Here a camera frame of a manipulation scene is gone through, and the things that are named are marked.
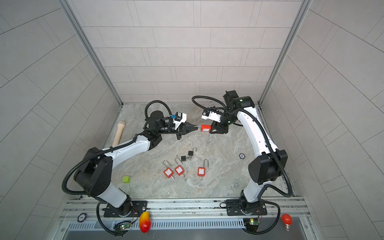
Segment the red padlock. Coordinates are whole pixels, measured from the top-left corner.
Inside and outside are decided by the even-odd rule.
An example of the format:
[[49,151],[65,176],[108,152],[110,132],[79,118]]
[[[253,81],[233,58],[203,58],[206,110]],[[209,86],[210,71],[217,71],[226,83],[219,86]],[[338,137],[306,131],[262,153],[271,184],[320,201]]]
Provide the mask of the red padlock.
[[187,178],[184,175],[185,170],[182,167],[182,164],[183,164],[182,161],[179,158],[175,158],[175,162],[177,164],[177,167],[175,168],[176,173],[178,174],[178,176],[182,176],[183,179],[186,180]]
[[206,175],[206,171],[207,171],[208,168],[209,168],[209,160],[205,159],[203,161],[203,166],[202,167],[198,167],[198,176],[201,178],[201,180]]
[[167,160],[164,160],[163,165],[166,167],[164,174],[167,176],[167,178],[174,178],[174,172],[171,169],[171,164]]
[[211,125],[198,126],[198,130],[200,130],[201,132],[209,133],[211,131]]

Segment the circuit board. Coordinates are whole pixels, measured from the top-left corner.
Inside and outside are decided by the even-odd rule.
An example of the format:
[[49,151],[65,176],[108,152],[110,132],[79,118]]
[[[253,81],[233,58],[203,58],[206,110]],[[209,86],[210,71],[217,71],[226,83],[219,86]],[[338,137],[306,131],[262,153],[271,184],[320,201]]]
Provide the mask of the circuit board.
[[259,230],[261,224],[259,219],[243,219],[244,222],[244,231],[249,234],[256,234]]
[[115,224],[114,231],[117,233],[125,233],[125,232],[129,231],[131,226],[132,226],[131,221],[122,221],[122,222]]

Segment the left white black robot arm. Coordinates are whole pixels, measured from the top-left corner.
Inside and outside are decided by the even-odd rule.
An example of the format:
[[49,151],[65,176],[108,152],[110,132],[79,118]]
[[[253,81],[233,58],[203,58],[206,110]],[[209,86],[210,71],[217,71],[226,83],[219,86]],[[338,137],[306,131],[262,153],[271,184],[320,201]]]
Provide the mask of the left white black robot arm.
[[101,227],[114,237],[123,237],[130,226],[140,218],[139,211],[131,197],[111,182],[112,171],[129,158],[152,150],[162,140],[163,134],[174,134],[177,139],[199,129],[186,121],[183,113],[172,114],[169,106],[160,100],[149,102],[145,107],[144,130],[132,140],[115,147],[99,150],[91,148],[82,161],[76,164],[64,177],[62,190],[69,195],[85,195],[95,198],[99,204],[107,204],[105,211],[119,217],[133,214],[132,221],[117,223],[113,229],[107,228],[100,216],[100,205],[96,215]]

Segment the small black padlock lower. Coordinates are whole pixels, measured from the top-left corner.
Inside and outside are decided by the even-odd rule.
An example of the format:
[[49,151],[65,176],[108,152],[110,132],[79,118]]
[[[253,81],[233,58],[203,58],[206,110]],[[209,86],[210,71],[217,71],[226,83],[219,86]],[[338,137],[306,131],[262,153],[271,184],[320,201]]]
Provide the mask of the small black padlock lower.
[[181,161],[181,162],[185,162],[187,160],[187,156],[182,156],[182,154],[177,154],[177,158]]

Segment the yellow red mango toy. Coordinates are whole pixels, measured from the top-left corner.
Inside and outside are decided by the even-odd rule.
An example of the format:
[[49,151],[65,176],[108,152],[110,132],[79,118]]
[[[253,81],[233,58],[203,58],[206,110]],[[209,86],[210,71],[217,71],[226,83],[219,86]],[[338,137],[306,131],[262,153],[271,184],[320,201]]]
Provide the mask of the yellow red mango toy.
[[151,219],[149,212],[143,212],[139,219],[139,227],[142,233],[147,233],[151,228]]

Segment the right circuit board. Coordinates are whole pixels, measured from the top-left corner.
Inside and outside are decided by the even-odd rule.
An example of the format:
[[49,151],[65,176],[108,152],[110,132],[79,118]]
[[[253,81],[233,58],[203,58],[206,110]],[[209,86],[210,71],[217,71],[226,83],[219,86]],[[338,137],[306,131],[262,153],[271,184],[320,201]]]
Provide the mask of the right circuit board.
[[244,222],[244,231],[249,234],[256,234],[259,230],[261,224],[259,219],[243,219]]

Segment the left circuit board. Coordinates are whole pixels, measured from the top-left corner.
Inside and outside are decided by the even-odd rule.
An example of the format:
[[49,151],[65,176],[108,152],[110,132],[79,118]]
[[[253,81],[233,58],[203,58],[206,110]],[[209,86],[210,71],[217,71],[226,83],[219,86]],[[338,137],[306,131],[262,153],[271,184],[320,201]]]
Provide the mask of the left circuit board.
[[131,226],[132,226],[131,221],[122,221],[122,222],[115,224],[114,231],[117,233],[125,233],[125,232],[129,231]]

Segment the beige toy microphone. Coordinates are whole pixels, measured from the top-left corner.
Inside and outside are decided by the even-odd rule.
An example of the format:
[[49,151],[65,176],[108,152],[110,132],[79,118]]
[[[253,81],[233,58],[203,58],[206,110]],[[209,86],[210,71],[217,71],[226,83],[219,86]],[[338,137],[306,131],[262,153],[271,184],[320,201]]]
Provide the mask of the beige toy microphone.
[[125,128],[125,122],[119,121],[119,123],[117,124],[117,131],[112,143],[112,147],[116,147],[120,144],[120,140],[121,140],[124,128]]

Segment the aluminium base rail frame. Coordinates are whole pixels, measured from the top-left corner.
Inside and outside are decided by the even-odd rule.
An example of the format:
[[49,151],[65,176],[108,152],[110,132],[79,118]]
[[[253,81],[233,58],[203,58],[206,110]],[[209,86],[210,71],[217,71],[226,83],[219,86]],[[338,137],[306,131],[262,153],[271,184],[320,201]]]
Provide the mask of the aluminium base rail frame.
[[[259,231],[269,228],[277,217],[275,206],[261,207],[262,215],[245,215],[239,208],[236,198],[201,199],[142,199],[133,204],[139,211],[150,213],[151,228],[142,233],[137,219],[124,235],[125,240],[318,240],[320,238],[307,203],[302,197],[290,199],[266,197],[264,200],[276,203],[281,208],[277,225],[268,233],[252,235],[244,232],[243,219],[259,219]],[[92,198],[70,200],[60,214],[50,240],[112,240],[99,224],[96,207],[100,205],[100,216],[107,228],[113,229],[122,221],[132,221],[133,214],[119,217],[105,211],[107,206]],[[86,213],[84,222],[78,223],[77,217]],[[288,214],[293,223],[286,231],[282,215]]]

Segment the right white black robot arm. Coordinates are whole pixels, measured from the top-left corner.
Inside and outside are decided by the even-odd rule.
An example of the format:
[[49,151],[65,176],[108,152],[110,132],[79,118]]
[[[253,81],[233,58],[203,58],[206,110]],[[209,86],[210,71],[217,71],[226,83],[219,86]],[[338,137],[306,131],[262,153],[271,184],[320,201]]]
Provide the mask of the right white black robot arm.
[[276,203],[262,199],[264,192],[270,188],[286,198],[294,195],[292,183],[285,170],[288,155],[285,150],[279,150],[267,134],[251,97],[239,97],[236,91],[229,91],[223,98],[224,102],[206,97],[207,100],[220,104],[219,107],[204,107],[197,102],[199,96],[193,96],[192,102],[204,110],[205,117],[211,113],[219,115],[220,119],[214,119],[211,124],[210,134],[227,134],[229,126],[235,124],[236,121],[240,121],[241,126],[245,129],[256,157],[249,163],[251,179],[241,192],[239,208],[245,215],[256,214],[261,217],[261,207],[275,206],[278,210],[277,217],[269,228],[259,231],[259,219],[247,219],[246,221],[244,232],[252,235],[266,234],[277,225],[281,208]]

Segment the round black badge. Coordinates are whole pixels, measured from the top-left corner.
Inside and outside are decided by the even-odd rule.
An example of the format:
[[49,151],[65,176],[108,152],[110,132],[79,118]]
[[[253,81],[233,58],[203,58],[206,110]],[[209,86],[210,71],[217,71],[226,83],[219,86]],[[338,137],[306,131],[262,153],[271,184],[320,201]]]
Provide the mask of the round black badge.
[[87,218],[87,214],[86,213],[81,213],[77,217],[77,222],[78,223],[82,223],[82,222],[84,222],[86,220],[86,218]]

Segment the green cube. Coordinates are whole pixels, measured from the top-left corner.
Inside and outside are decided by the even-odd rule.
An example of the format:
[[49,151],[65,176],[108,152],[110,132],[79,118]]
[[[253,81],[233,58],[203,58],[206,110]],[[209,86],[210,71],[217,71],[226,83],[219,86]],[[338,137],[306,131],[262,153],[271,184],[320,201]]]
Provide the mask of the green cube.
[[131,181],[130,176],[124,176],[122,179],[122,183],[124,183],[124,184],[129,184],[130,181]]

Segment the red light bulb toy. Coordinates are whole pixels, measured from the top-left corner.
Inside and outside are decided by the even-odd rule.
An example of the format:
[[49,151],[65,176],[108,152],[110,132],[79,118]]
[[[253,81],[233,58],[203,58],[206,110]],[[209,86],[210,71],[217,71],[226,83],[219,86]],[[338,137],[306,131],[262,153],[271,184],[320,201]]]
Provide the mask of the red light bulb toy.
[[286,231],[290,231],[291,225],[293,223],[292,217],[290,215],[288,215],[288,214],[283,214],[282,215],[282,221],[283,221],[283,223],[285,225]]

